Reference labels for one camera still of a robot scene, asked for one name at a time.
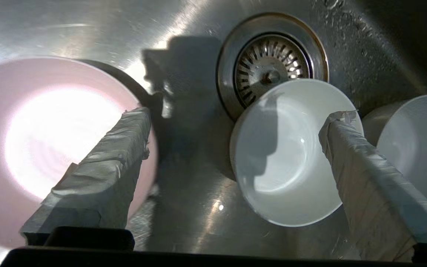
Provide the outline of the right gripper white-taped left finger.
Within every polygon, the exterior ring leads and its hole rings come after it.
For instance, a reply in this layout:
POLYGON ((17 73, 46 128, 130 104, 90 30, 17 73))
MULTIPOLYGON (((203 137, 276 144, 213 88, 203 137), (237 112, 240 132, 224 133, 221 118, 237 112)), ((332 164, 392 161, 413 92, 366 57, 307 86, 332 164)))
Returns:
POLYGON ((141 164, 149 157, 150 129, 148 108, 124 112, 23 224, 27 245, 44 244, 58 227, 124 229, 141 164))

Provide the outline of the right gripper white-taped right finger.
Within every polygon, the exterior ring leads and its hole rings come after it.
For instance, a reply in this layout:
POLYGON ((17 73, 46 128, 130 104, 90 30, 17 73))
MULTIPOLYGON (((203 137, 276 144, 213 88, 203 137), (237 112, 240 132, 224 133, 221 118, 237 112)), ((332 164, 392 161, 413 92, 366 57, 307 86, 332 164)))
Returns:
POLYGON ((359 132, 356 111, 319 131, 352 240, 365 261, 427 262, 427 198, 359 132))

